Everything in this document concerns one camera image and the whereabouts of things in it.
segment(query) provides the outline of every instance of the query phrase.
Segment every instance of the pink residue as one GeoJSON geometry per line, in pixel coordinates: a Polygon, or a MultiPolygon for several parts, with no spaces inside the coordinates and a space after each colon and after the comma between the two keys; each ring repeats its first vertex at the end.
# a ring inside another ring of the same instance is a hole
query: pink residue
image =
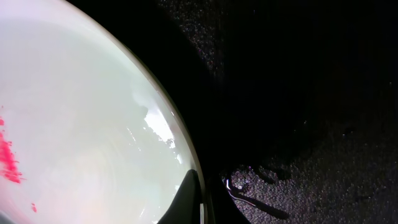
{"type": "MultiPolygon", "coordinates": [[[[4,121],[0,117],[0,126],[4,126],[4,121]]],[[[3,133],[0,133],[0,162],[3,163],[3,170],[0,172],[8,180],[20,184],[19,176],[22,174],[18,172],[16,164],[18,161],[14,160],[14,154],[10,147],[12,142],[4,139],[3,133]]]]}
{"type": "Polygon", "coordinates": [[[33,210],[33,212],[37,212],[35,203],[32,203],[32,210],[33,210]]]}

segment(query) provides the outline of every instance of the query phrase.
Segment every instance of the red stain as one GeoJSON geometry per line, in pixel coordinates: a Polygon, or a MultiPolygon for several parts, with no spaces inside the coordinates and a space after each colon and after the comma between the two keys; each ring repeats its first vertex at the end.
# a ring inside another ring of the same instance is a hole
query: red stain
{"type": "Polygon", "coordinates": [[[32,203],[31,205],[32,205],[32,210],[33,210],[33,212],[37,212],[35,203],[32,203]]]}
{"type": "MultiPolygon", "coordinates": [[[[4,126],[4,121],[0,118],[0,126],[4,126]]],[[[20,184],[21,179],[19,176],[22,174],[18,172],[16,163],[14,160],[14,154],[11,152],[10,147],[12,142],[6,141],[2,133],[0,133],[0,162],[2,162],[3,170],[0,172],[8,180],[20,184]]]]}

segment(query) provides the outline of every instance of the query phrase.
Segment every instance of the black object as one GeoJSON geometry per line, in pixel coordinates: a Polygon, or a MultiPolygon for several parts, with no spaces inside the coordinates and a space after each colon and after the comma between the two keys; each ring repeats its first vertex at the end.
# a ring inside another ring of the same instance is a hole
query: black object
{"type": "Polygon", "coordinates": [[[208,224],[250,224],[232,201],[223,181],[216,175],[206,186],[208,224]]]}
{"type": "Polygon", "coordinates": [[[199,224],[200,203],[198,173],[195,170],[188,170],[171,206],[158,224],[199,224]]]}
{"type": "MultiPolygon", "coordinates": [[[[290,174],[288,174],[288,172],[282,170],[282,169],[273,169],[271,167],[267,167],[268,170],[271,170],[273,172],[276,172],[278,175],[278,178],[281,179],[280,177],[284,178],[284,177],[288,177],[290,174]]],[[[262,179],[264,182],[268,183],[268,184],[274,184],[275,181],[270,178],[267,177],[266,175],[264,175],[258,167],[254,167],[253,171],[260,177],[260,179],[262,179]]],[[[237,187],[234,187],[233,184],[231,183],[231,172],[227,173],[226,176],[226,180],[225,180],[225,186],[227,188],[228,193],[230,194],[231,197],[235,198],[236,200],[240,200],[243,202],[246,202],[250,205],[252,205],[253,207],[256,207],[260,210],[262,210],[263,212],[268,213],[269,215],[281,219],[281,220],[286,220],[289,218],[289,214],[285,211],[279,210],[277,208],[274,208],[272,206],[269,206],[259,200],[256,200],[254,198],[250,198],[247,197],[245,195],[242,195],[240,193],[244,193],[246,191],[246,187],[243,186],[241,189],[238,189],[237,187]]]]}
{"type": "Polygon", "coordinates": [[[5,214],[0,213],[0,224],[14,224],[5,214]]]}

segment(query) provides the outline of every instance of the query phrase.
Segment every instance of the white bowl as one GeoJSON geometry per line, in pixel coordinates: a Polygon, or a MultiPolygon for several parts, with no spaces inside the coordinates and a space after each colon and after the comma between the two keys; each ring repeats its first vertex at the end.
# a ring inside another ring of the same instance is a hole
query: white bowl
{"type": "Polygon", "coordinates": [[[0,117],[0,211],[14,223],[156,223],[200,171],[149,72],[64,1],[0,0],[0,117]]]}

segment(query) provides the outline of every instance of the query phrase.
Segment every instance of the liquid spill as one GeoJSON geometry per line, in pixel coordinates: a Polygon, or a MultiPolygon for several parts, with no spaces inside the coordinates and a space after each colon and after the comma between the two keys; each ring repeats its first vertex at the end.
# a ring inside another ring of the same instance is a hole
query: liquid spill
{"type": "Polygon", "coordinates": [[[37,212],[35,203],[32,203],[32,210],[33,210],[33,212],[37,212]]]}
{"type": "MultiPolygon", "coordinates": [[[[4,126],[4,120],[0,117],[0,126],[4,126]]],[[[12,142],[4,139],[3,133],[0,133],[0,162],[4,164],[3,170],[0,172],[6,179],[20,184],[21,179],[19,176],[22,174],[18,172],[16,164],[18,161],[14,160],[14,154],[11,152],[10,147],[12,142]]]]}

